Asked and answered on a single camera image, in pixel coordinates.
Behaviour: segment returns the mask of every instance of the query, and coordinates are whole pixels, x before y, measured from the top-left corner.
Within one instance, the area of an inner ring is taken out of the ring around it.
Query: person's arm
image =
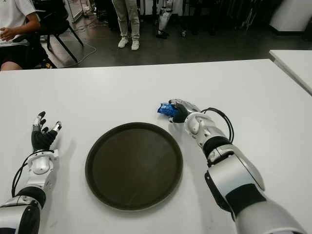
[[[40,23],[35,12],[26,16],[28,23],[16,28],[0,28],[0,38],[4,41],[12,40],[16,35],[38,31]]]

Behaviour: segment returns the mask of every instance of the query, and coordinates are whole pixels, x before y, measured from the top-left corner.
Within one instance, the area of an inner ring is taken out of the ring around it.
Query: table surface
[[[234,126],[234,144],[261,172],[267,196],[312,233],[312,99],[268,59],[1,72],[0,201],[10,197],[15,171],[31,152],[33,119],[45,110],[47,125],[61,120],[63,128],[54,144],[60,154],[57,181],[39,233],[234,234],[230,214],[216,205],[204,181],[206,160],[195,140],[182,124],[156,113],[160,102],[171,98],[225,112]],[[228,132],[222,118],[211,117]],[[183,177],[164,202],[122,212],[92,194],[85,161],[102,134],[138,121],[156,124],[176,139]]]
[[[312,51],[271,50],[278,63],[312,95]]]

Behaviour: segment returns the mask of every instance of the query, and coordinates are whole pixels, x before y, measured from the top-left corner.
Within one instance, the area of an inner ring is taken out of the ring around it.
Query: person's hand
[[[45,112],[41,112],[34,121],[33,131],[31,133],[31,143],[33,145],[34,152],[38,150],[49,150],[51,144],[55,140],[58,132],[62,128],[62,124],[58,121],[55,127],[49,131],[48,127],[41,130],[46,120],[42,119],[45,116]]]
[[[16,35],[14,28],[0,28],[0,39],[3,41],[12,40]]]

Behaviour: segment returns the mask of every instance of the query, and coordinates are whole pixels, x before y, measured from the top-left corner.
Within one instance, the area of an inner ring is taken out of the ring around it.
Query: chair leg
[[[46,58],[46,61],[51,65],[52,68],[58,68],[49,58]]]
[[[48,35],[48,37],[47,37],[47,48],[48,48],[48,51],[51,51],[50,35]]]
[[[73,28],[69,25],[68,26],[70,31],[72,31],[72,33],[74,34],[75,38],[79,41],[79,43],[84,46],[84,44],[82,43],[82,41],[80,40],[80,38],[78,37],[78,35],[76,34],[76,32],[73,30]]]
[[[76,59],[76,57],[72,54],[72,52],[67,48],[67,46],[64,44],[64,42],[59,38],[58,35],[54,35],[55,38],[59,41],[59,43],[64,47],[64,49],[67,51],[67,53],[73,58],[73,60],[75,60],[76,62],[78,62],[78,60]]]

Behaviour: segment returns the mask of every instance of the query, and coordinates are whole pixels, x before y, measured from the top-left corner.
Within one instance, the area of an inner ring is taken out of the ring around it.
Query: white sneaker
[[[132,49],[133,51],[135,51],[135,50],[138,50],[139,47],[140,47],[140,43],[138,42],[138,40],[134,40],[134,41],[132,42],[131,49]]]
[[[126,46],[126,44],[128,44],[128,39],[126,37],[122,37],[119,44],[118,44],[118,48],[122,49]]]

